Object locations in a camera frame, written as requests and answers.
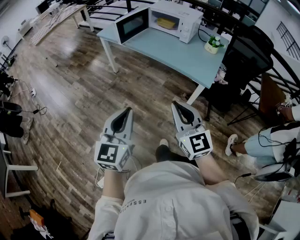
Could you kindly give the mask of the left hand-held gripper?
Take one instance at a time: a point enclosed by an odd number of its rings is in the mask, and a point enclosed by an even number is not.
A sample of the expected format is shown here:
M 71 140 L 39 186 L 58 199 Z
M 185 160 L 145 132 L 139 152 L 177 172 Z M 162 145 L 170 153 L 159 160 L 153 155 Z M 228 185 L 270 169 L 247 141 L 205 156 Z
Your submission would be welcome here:
M 132 108 L 126 107 L 111 115 L 105 121 L 103 131 L 100 140 L 96 141 L 94 162 L 102 170 L 129 172 L 127 162 L 134 148 L 130 140 L 133 132 Z

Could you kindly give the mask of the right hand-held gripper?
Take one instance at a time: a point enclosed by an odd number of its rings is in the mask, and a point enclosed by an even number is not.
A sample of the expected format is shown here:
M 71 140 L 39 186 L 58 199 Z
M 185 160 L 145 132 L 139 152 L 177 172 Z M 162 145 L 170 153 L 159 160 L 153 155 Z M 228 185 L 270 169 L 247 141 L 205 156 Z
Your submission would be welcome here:
M 199 112 L 181 101 L 172 101 L 171 109 L 178 131 L 176 138 L 186 157 L 195 160 L 210 154 L 213 150 L 210 131 L 201 124 L 203 120 Z

